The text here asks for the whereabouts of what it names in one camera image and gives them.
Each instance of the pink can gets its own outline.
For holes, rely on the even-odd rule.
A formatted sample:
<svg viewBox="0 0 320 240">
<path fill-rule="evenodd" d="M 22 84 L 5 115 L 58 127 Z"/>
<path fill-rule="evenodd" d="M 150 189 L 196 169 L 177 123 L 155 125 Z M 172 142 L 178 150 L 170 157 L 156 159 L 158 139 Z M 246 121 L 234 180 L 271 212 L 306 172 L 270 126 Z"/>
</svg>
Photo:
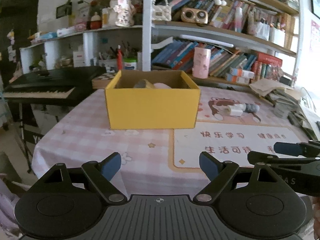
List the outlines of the pink can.
<svg viewBox="0 0 320 240">
<path fill-rule="evenodd" d="M 204 48 L 195 48 L 193 57 L 192 75 L 196 78 L 208 78 L 211 50 Z"/>
</svg>

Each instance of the figurine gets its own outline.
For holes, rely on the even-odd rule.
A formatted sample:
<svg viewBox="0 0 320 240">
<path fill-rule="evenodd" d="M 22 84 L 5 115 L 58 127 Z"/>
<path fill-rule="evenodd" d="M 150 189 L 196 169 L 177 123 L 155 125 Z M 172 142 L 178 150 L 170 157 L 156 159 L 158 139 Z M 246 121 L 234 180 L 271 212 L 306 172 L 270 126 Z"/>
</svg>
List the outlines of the figurine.
<svg viewBox="0 0 320 240">
<path fill-rule="evenodd" d="M 118 5 L 114 6 L 113 10 L 118 13 L 117 26 L 129 27 L 134 25 L 133 15 L 136 13 L 136 9 L 131 0 L 118 0 Z"/>
</svg>

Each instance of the white tube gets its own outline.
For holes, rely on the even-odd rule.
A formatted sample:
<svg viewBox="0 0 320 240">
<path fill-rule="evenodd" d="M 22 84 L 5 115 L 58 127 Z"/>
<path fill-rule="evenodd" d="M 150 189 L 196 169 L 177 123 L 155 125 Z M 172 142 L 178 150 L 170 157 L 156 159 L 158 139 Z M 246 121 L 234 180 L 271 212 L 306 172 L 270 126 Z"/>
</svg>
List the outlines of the white tube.
<svg viewBox="0 0 320 240">
<path fill-rule="evenodd" d="M 228 48 L 233 48 L 233 44 L 230 43 L 226 43 L 226 42 L 222 42 L 222 41 L 216 41 L 216 40 L 211 40 L 211 39 L 207 39 L 207 38 L 202 38 L 202 37 L 197 37 L 197 36 L 191 36 L 191 35 L 185 35 L 185 34 L 181 34 L 179 36 L 181 39 L 186 39 L 186 40 L 193 40 L 193 41 L 200 41 L 200 42 L 207 42 L 207 43 L 211 43 L 211 44 L 217 44 L 217 45 L 221 45 L 221 46 L 226 46 Z"/>
</svg>

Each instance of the chessboard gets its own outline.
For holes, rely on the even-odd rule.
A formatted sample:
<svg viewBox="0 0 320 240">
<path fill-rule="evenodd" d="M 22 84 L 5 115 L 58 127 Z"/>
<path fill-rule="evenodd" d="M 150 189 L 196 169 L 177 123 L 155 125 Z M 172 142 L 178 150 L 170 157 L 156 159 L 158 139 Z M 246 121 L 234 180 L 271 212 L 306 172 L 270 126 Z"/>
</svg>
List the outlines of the chessboard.
<svg viewBox="0 0 320 240">
<path fill-rule="evenodd" d="M 92 79 L 93 89 L 105 89 L 116 74 L 117 73 L 104 73 L 103 75 Z"/>
</svg>

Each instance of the cardboard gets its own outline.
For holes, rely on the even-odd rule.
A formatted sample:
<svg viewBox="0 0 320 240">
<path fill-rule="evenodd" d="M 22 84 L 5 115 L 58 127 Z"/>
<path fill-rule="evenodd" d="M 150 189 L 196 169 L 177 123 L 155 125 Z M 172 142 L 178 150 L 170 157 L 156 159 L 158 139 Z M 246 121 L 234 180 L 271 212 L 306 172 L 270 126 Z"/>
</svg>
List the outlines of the cardboard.
<svg viewBox="0 0 320 240">
<path fill-rule="evenodd" d="M 146 79 L 172 89 L 134 89 Z M 200 89 L 183 71 L 121 70 L 105 89 L 111 129 L 194 128 Z"/>
</svg>

